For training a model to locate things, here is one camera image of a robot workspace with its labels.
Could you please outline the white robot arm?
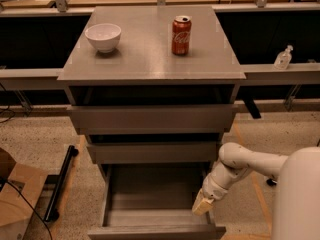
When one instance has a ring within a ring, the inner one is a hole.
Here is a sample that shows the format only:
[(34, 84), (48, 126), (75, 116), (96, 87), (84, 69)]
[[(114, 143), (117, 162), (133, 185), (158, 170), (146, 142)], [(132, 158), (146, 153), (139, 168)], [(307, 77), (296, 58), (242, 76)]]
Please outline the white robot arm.
[(192, 207), (203, 215), (251, 172), (277, 182), (271, 240), (320, 240), (320, 148), (307, 147), (291, 155), (249, 150), (228, 142), (205, 177)]

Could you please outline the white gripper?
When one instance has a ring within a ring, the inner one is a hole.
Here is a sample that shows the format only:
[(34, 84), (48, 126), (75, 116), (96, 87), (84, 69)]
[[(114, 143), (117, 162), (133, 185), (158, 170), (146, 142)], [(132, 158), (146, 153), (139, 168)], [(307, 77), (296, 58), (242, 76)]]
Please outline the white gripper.
[(213, 202), (224, 198), (228, 193), (226, 189), (219, 186), (213, 177), (208, 174), (203, 181), (202, 189), (199, 190), (194, 204), (192, 206), (192, 213), (201, 216), (209, 212), (213, 208)]

